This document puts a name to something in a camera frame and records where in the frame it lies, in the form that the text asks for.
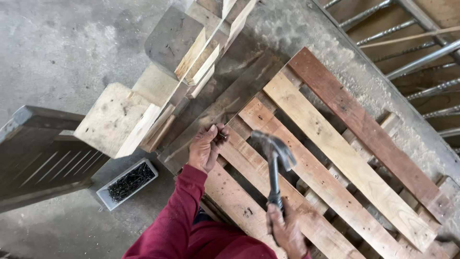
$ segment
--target hammer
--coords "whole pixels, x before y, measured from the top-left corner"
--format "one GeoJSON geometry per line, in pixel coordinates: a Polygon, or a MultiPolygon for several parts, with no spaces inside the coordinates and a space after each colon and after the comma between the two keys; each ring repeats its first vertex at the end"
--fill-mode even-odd
{"type": "Polygon", "coordinates": [[[294,156],[292,155],[289,148],[279,138],[265,134],[258,130],[251,132],[251,137],[259,139],[262,144],[262,149],[268,160],[268,172],[270,178],[270,193],[268,195],[268,202],[276,204],[281,211],[283,210],[283,203],[281,201],[280,188],[278,186],[278,157],[281,159],[281,163],[286,171],[291,170],[291,165],[296,165],[294,156]]]}

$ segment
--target person's left hand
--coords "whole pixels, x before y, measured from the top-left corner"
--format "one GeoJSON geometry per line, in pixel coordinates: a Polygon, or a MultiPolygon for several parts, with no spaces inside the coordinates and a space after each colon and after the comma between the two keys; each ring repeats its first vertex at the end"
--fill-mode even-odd
{"type": "Polygon", "coordinates": [[[190,144],[190,155],[188,165],[195,167],[205,173],[209,173],[216,164],[217,155],[220,153],[224,142],[228,141],[229,130],[222,123],[211,125],[208,128],[201,127],[190,144]]]}

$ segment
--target red long-sleeve shirt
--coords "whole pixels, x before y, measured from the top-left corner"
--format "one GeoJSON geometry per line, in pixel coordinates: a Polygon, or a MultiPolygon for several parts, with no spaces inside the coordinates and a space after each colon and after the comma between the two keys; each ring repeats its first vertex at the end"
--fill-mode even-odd
{"type": "Polygon", "coordinates": [[[204,172],[185,165],[168,204],[123,259],[276,259],[266,244],[235,226],[210,221],[192,226],[206,178],[204,172]]]}

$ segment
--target sleeve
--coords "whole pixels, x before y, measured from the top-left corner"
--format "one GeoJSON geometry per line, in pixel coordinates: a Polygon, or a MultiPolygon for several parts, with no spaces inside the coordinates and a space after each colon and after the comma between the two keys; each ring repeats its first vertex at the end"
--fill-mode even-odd
{"type": "Polygon", "coordinates": [[[185,165],[166,207],[122,258],[184,258],[206,178],[206,173],[185,165]]]}

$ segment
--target wooden pallet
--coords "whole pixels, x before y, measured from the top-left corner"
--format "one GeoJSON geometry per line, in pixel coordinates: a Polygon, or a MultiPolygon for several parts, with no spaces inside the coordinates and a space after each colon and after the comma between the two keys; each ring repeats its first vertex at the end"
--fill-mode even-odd
{"type": "Polygon", "coordinates": [[[307,197],[281,175],[280,190],[299,212],[302,233],[324,256],[330,259],[364,258],[323,216],[332,208],[382,258],[430,258],[433,251],[440,258],[446,258],[445,252],[433,241],[438,221],[444,221],[451,214],[450,201],[391,141],[388,134],[394,133],[395,121],[397,116],[390,115],[382,122],[382,127],[376,123],[304,48],[263,88],[263,92],[258,92],[227,123],[230,141],[222,149],[219,165],[208,174],[205,192],[248,235],[266,242],[280,258],[285,257],[266,235],[265,211],[260,203],[255,202],[224,169],[230,164],[262,195],[268,195],[268,164],[246,141],[252,130],[261,130],[282,139],[294,154],[298,165],[293,171],[308,185],[307,197]],[[299,92],[304,83],[349,126],[343,136],[299,92]],[[320,163],[273,115],[276,109],[283,110],[334,165],[326,168],[320,163]],[[373,156],[385,160],[382,163],[426,209],[421,207],[415,212],[391,189],[368,165],[373,156]],[[414,179],[407,174],[417,175],[417,190],[411,189],[414,179]],[[397,239],[345,188],[350,183],[396,228],[400,233],[397,239]],[[436,202],[445,206],[432,206],[436,202]]]}

